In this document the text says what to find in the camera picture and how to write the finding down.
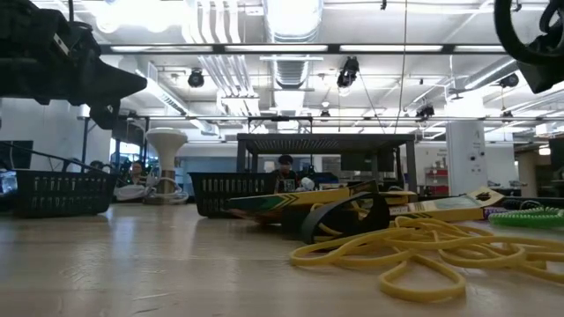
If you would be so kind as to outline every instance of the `black rubber band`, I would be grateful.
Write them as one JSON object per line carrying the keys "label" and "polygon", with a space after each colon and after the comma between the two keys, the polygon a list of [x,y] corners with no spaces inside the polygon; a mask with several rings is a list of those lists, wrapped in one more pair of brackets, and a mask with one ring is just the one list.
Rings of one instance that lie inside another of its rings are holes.
{"label": "black rubber band", "polygon": [[362,219],[362,221],[359,222],[358,226],[343,232],[343,234],[336,238],[344,238],[355,234],[388,228],[390,226],[391,216],[386,199],[382,195],[376,193],[361,192],[346,199],[336,201],[334,203],[328,203],[309,212],[308,216],[301,225],[301,239],[307,244],[314,244],[315,234],[318,232],[319,225],[323,223],[323,219],[326,218],[332,211],[339,212],[338,209],[344,205],[350,204],[359,199],[367,198],[372,198],[373,201],[370,212]]}

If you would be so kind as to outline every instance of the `person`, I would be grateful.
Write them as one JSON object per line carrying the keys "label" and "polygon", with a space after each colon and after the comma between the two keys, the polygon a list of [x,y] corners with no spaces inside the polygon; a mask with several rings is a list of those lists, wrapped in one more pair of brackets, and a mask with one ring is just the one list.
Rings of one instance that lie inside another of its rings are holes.
{"label": "person", "polygon": [[143,161],[137,160],[131,165],[130,177],[127,179],[130,185],[144,185],[147,177],[143,170]]}
{"label": "person", "polygon": [[278,158],[278,169],[272,171],[277,177],[278,192],[292,193],[300,186],[298,174],[292,170],[293,158],[287,154]]}

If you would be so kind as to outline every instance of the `black wire basket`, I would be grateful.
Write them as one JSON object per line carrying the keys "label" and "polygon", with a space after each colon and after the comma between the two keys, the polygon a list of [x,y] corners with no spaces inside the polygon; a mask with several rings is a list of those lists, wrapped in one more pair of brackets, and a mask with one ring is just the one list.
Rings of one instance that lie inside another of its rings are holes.
{"label": "black wire basket", "polygon": [[118,175],[18,170],[16,217],[70,217],[108,210]]}
{"label": "black wire basket", "polygon": [[230,217],[225,212],[231,198],[272,195],[274,173],[189,173],[194,186],[197,213],[204,217]]}

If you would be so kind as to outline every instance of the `green coiled wire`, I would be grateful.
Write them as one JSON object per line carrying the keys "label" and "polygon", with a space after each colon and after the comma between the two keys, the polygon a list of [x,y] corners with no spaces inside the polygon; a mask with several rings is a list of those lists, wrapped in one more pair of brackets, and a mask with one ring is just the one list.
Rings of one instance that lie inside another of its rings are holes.
{"label": "green coiled wire", "polygon": [[564,210],[538,207],[529,210],[510,211],[489,216],[492,225],[508,225],[530,228],[564,227]]}

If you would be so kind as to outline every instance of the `wooden table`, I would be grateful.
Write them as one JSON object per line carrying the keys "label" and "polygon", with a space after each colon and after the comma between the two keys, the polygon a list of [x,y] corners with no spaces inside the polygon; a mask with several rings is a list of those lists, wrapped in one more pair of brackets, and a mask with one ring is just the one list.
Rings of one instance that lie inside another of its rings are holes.
{"label": "wooden table", "polygon": [[[564,240],[564,232],[502,229]],[[385,269],[302,269],[276,227],[206,219],[192,205],[119,205],[98,217],[0,218],[0,316],[557,316],[564,287],[461,269],[467,295],[414,304],[379,292]],[[414,267],[402,281],[448,283]]]}

